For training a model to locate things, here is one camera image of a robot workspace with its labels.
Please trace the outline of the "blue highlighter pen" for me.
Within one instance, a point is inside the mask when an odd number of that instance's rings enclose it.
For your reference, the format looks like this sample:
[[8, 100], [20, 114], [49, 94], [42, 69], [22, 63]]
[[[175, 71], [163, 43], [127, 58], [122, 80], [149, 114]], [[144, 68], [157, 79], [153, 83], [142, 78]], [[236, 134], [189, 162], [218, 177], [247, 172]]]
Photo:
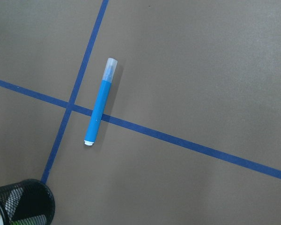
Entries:
[[90, 118], [90, 123], [84, 138], [84, 144], [86, 146], [92, 146], [96, 141], [117, 63], [118, 61], [114, 58], [107, 59], [94, 109]]

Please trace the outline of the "brown paper table cover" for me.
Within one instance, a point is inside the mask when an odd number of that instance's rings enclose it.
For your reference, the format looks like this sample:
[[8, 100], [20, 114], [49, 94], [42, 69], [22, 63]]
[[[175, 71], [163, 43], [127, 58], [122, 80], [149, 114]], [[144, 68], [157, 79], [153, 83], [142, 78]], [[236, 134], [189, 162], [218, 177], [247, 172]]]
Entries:
[[55, 225], [281, 225], [281, 0], [0, 0], [0, 186], [47, 166]]

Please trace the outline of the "black mesh pen cup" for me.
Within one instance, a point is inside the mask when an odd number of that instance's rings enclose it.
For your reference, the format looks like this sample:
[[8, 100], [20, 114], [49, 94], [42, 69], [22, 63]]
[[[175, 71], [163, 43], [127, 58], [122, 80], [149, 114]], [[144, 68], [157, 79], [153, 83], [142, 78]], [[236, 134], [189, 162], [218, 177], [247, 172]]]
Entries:
[[46, 225], [50, 225], [54, 214], [53, 194], [41, 181], [27, 179], [0, 187], [0, 215], [4, 225], [32, 217], [46, 217]]

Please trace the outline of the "green highlighter pen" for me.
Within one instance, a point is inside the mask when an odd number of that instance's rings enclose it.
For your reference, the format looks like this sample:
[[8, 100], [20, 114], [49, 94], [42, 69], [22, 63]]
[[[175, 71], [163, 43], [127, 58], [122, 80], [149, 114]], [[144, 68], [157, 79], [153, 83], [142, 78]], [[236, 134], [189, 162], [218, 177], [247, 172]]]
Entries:
[[13, 221], [12, 225], [45, 225], [47, 222], [46, 217], [31, 217]]

